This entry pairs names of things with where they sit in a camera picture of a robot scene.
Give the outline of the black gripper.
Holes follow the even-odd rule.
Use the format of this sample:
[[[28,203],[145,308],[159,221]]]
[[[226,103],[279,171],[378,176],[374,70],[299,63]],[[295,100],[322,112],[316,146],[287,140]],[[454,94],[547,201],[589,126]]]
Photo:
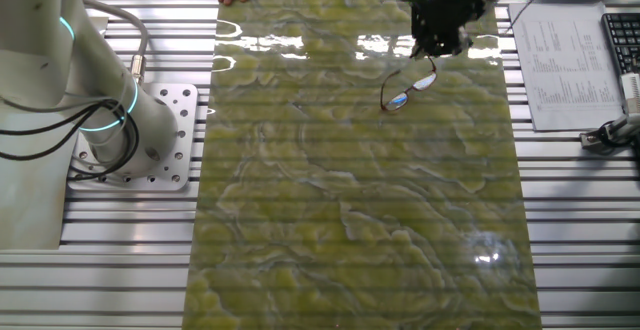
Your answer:
[[[485,12],[485,0],[411,0],[412,59],[456,56],[473,45],[464,27]],[[440,42],[437,36],[443,36]]]

